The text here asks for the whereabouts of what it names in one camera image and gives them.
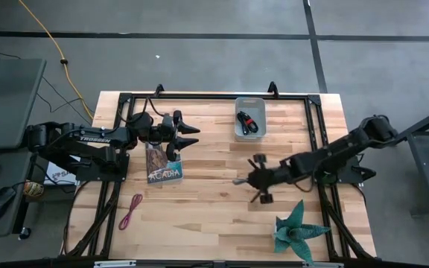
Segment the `yellow extension cord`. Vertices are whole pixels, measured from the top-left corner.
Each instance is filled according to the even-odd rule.
[[[51,38],[52,42],[56,45],[56,48],[59,51],[60,57],[62,58],[61,60],[66,60],[66,58],[64,57],[63,51],[60,49],[59,45],[57,44],[56,40],[52,37],[51,33],[49,33],[48,29],[45,28],[44,24],[37,19],[37,17],[31,12],[29,7],[22,0],[19,0],[19,3],[22,4],[22,6],[29,12],[29,14],[34,18],[34,20],[36,20],[36,22],[39,23],[42,29],[44,29],[44,31],[48,34],[49,38]],[[86,101],[83,99],[82,95],[77,90],[77,88],[75,87],[75,85],[71,80],[71,77],[69,76],[69,69],[67,68],[67,63],[63,63],[63,66],[64,66],[64,70],[66,70],[67,81],[69,82],[69,84],[71,84],[71,87],[73,88],[77,96],[79,96],[80,100],[82,101],[83,108],[86,110],[87,115],[89,115],[90,119],[94,120],[94,116],[90,112],[89,107],[86,104]]]

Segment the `book cover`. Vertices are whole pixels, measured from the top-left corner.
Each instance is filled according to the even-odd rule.
[[[168,182],[183,178],[182,161],[180,155],[174,162],[168,161],[162,145],[145,143],[145,155],[147,157],[147,182]]]

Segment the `gray floor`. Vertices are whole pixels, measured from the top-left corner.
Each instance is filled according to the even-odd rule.
[[[52,31],[211,34],[307,34],[302,0],[27,0]],[[429,35],[429,0],[311,0],[318,34]],[[0,0],[0,30],[39,31],[17,4]],[[71,76],[94,109],[100,90],[263,92],[271,80],[283,92],[319,92],[309,41],[221,39],[59,39]],[[342,96],[349,129],[385,114],[403,130],[429,113],[429,42],[320,42],[329,93]],[[76,98],[49,39],[0,37],[0,52],[45,58],[45,77]],[[39,93],[63,102],[47,84]],[[37,100],[31,123],[83,121],[70,108],[50,114]],[[368,150],[363,165],[378,175],[366,183],[378,256],[429,264],[429,217],[409,210],[429,203],[407,144]],[[31,208],[31,239],[0,238],[0,261],[57,255],[68,203]]]

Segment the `wooden table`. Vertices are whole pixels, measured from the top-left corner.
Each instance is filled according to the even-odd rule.
[[[118,94],[101,92],[94,127],[112,127]],[[328,139],[333,141],[347,133],[342,103],[335,94],[321,95],[321,99]],[[298,201],[304,200],[304,223],[322,225],[317,190],[307,194],[293,185],[277,185],[271,189],[275,202],[261,205],[249,203],[255,189],[247,184],[234,186],[232,179],[247,176],[252,170],[247,159],[255,153],[265,153],[267,166],[274,167],[280,159],[311,150],[303,103],[267,100],[267,135],[261,143],[240,143],[234,140],[234,100],[153,102],[160,112],[171,114],[180,109],[184,122],[201,129],[201,133],[186,137],[200,142],[182,151],[184,179],[165,185],[147,185],[144,146],[129,151],[129,172],[118,201],[110,258],[299,261],[291,249],[273,253],[275,218],[288,216]],[[142,106],[143,100],[138,100],[135,111]],[[155,122],[160,121],[150,106],[147,111]],[[307,188],[309,183],[306,179],[300,185]],[[70,219],[69,250],[94,220],[100,187],[99,182],[90,182],[77,197]],[[375,255],[362,196],[351,185],[338,188],[346,225],[364,249]],[[143,202],[133,212],[127,229],[119,231],[118,223],[136,193],[143,194]],[[102,230],[98,251],[105,226]],[[338,230],[334,227],[332,232],[340,254]],[[310,239],[308,244],[315,261],[328,260],[324,236]]]

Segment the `pink string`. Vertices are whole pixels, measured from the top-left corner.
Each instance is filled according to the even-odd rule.
[[[130,208],[125,215],[125,217],[121,220],[121,222],[118,224],[119,230],[125,230],[128,226],[128,223],[130,222],[130,216],[132,215],[132,211],[139,205],[143,200],[143,196],[141,194],[136,194],[132,197],[132,203],[130,203]]]

